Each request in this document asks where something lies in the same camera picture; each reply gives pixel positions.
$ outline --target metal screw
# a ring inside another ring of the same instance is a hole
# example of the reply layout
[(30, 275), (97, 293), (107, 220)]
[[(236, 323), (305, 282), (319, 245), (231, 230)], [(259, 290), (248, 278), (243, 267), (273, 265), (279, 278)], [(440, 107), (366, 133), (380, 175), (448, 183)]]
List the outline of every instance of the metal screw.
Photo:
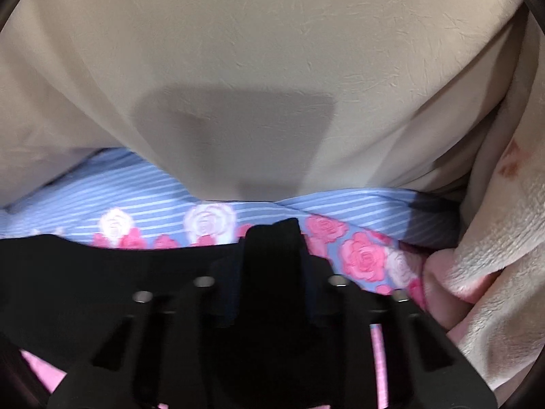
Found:
[(148, 291), (138, 291), (133, 294), (133, 300), (137, 303), (148, 303), (153, 298), (153, 294)]
[(393, 291), (392, 298), (399, 303), (409, 301), (409, 297), (407, 296), (407, 293), (403, 289), (396, 289), (395, 291)]
[(216, 283), (214, 277), (204, 276), (197, 277), (193, 280), (193, 284), (197, 287), (212, 287)]
[(328, 283), (335, 287), (348, 286), (349, 280), (342, 275), (332, 275), (328, 278)]

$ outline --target white rose print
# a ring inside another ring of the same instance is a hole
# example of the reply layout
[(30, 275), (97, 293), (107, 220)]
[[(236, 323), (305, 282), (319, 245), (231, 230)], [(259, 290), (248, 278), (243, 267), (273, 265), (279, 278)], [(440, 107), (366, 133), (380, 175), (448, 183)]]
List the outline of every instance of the white rose print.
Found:
[(397, 288), (405, 289), (411, 281), (420, 278), (422, 257), (399, 249), (386, 249), (386, 271)]
[(119, 208), (114, 208), (100, 217), (99, 229), (100, 233), (115, 246), (122, 236), (129, 233), (134, 224), (134, 220), (129, 214)]
[(190, 244), (201, 237), (212, 237), (215, 244), (235, 241), (236, 213), (227, 204), (202, 204), (192, 208), (184, 218), (184, 228)]

